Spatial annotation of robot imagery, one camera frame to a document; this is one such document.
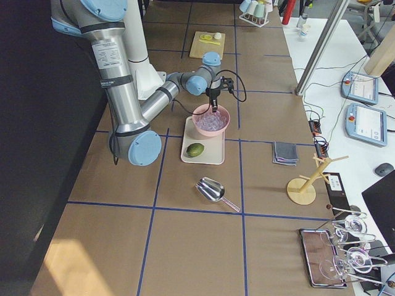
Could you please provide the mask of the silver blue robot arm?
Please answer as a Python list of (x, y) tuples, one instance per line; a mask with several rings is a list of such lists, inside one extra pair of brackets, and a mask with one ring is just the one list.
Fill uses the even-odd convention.
[(181, 90), (216, 91), (221, 58), (208, 52), (194, 72), (161, 74), (149, 61), (137, 1), (51, 1), (56, 31), (90, 41), (112, 114), (109, 148), (115, 160), (154, 162), (162, 148), (151, 121)]

